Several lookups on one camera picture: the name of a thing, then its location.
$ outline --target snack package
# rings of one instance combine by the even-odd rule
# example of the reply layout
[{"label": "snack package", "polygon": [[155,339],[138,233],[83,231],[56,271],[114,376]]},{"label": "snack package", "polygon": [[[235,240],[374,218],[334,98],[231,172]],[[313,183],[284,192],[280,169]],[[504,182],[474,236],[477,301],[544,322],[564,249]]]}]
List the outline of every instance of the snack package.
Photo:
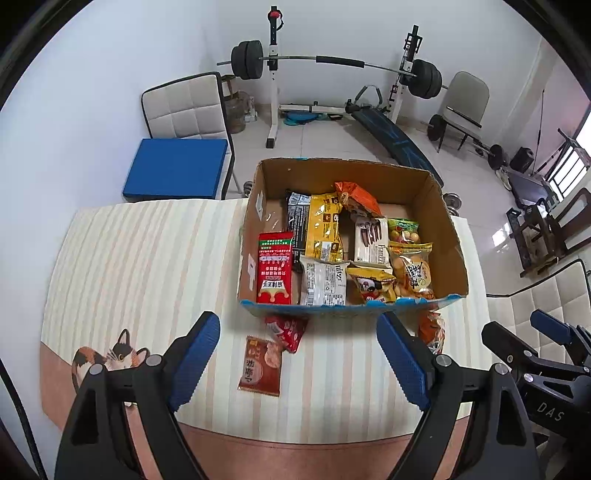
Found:
[{"label": "snack package", "polygon": [[294,240],[291,245],[293,252],[291,266],[295,271],[301,272],[300,255],[304,255],[306,252],[306,232],[311,197],[287,190],[285,199],[287,202],[287,230],[294,232]]},{"label": "snack package", "polygon": [[342,208],[336,193],[312,195],[306,234],[307,257],[325,262],[343,261],[343,244],[339,235]]},{"label": "snack package", "polygon": [[349,262],[328,263],[311,257],[300,257],[304,268],[301,276],[300,305],[344,305],[347,293],[345,269]]},{"label": "snack package", "polygon": [[351,214],[382,218],[378,201],[367,190],[352,181],[336,181],[335,188],[339,194],[339,200]]},{"label": "snack package", "polygon": [[292,232],[259,235],[259,258],[256,269],[257,303],[291,303]]},{"label": "snack package", "polygon": [[421,238],[418,235],[418,223],[402,218],[388,219],[388,236],[392,242],[399,244],[418,244]]},{"label": "snack package", "polygon": [[423,311],[418,320],[418,337],[429,347],[433,355],[443,351],[445,340],[444,322],[436,312]]},{"label": "snack package", "polygon": [[273,314],[265,317],[265,323],[275,334],[279,343],[285,347],[285,350],[289,353],[295,353],[300,344],[301,336],[306,331],[308,319]]},{"label": "snack package", "polygon": [[396,296],[434,299],[435,294],[431,288],[431,269],[428,263],[433,244],[390,242],[388,249],[397,280],[394,288]]},{"label": "snack package", "polygon": [[271,340],[246,337],[244,365],[238,390],[279,396],[282,346]]},{"label": "snack package", "polygon": [[383,303],[396,301],[394,285],[396,277],[378,268],[349,267],[347,273],[355,281],[365,302],[377,300]]},{"label": "snack package", "polygon": [[385,218],[356,218],[353,263],[367,267],[389,268],[388,222]]}]

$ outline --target red snack package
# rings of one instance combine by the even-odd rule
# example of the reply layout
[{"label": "red snack package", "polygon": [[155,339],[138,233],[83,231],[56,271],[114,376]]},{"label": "red snack package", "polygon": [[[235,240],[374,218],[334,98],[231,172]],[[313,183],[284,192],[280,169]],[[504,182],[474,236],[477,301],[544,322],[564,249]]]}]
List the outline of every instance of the red snack package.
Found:
[{"label": "red snack package", "polygon": [[352,181],[336,181],[339,201],[350,213],[364,217],[383,218],[378,201],[367,190]]},{"label": "red snack package", "polygon": [[257,303],[291,303],[291,242],[293,232],[259,235],[256,274]]},{"label": "red snack package", "polygon": [[281,351],[279,343],[246,337],[244,366],[238,390],[279,396],[281,380]]},{"label": "red snack package", "polygon": [[306,331],[308,319],[299,319],[285,315],[269,315],[265,323],[277,337],[277,340],[289,353],[295,353],[300,344],[301,336]]}]

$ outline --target blue mat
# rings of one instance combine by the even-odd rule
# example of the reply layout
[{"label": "blue mat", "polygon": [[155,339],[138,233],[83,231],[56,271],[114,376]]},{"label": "blue mat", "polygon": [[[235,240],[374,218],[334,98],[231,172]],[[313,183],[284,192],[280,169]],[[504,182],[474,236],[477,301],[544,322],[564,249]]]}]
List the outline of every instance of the blue mat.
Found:
[{"label": "blue mat", "polygon": [[123,196],[132,200],[214,199],[227,140],[144,138]]}]

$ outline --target barbell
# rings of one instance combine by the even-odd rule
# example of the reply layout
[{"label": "barbell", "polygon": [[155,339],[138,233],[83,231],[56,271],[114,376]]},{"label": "barbell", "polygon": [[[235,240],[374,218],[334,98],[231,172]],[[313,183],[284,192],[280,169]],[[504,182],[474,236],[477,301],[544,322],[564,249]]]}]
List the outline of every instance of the barbell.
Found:
[{"label": "barbell", "polygon": [[327,57],[317,55],[315,57],[302,55],[269,56],[265,57],[262,51],[262,44],[259,40],[242,41],[232,49],[229,61],[221,61],[217,65],[231,65],[232,72],[242,80],[255,80],[262,76],[265,60],[314,60],[316,63],[332,63],[349,67],[386,70],[402,75],[401,83],[408,86],[411,95],[429,99],[437,96],[442,88],[441,73],[433,63],[424,60],[415,60],[410,72],[404,70],[390,69],[381,65],[374,65],[362,60],[345,59],[343,57]]}]

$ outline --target black cable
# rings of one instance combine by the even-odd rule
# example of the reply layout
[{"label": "black cable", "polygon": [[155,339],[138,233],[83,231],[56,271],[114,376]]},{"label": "black cable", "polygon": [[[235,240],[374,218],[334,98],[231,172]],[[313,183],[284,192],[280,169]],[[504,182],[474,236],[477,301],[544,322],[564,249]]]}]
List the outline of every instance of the black cable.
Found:
[{"label": "black cable", "polygon": [[535,146],[535,156],[534,156],[534,164],[531,167],[531,175],[534,175],[535,172],[535,162],[538,160],[538,149],[540,147],[540,138],[542,137],[542,119],[544,118],[544,92],[546,89],[542,90],[542,111],[540,112],[540,129],[538,130],[538,144]]},{"label": "black cable", "polygon": [[39,455],[39,450],[37,449],[37,444],[35,443],[35,437],[33,436],[33,431],[31,430],[31,425],[29,424],[27,413],[25,412],[25,408],[22,406],[22,402],[20,397],[18,396],[17,389],[14,388],[12,379],[8,375],[6,368],[4,368],[4,364],[2,363],[1,358],[0,377],[4,382],[6,389],[8,390],[8,394],[12,399],[12,403],[14,403],[14,408],[17,409],[18,418],[19,420],[21,420],[22,430],[25,433],[25,438],[27,439],[27,444],[29,445],[29,450],[31,451],[33,462],[35,463],[35,468],[37,469],[37,475],[39,475],[41,480],[47,480],[47,474],[45,473],[43,463],[41,462],[41,456]]}]

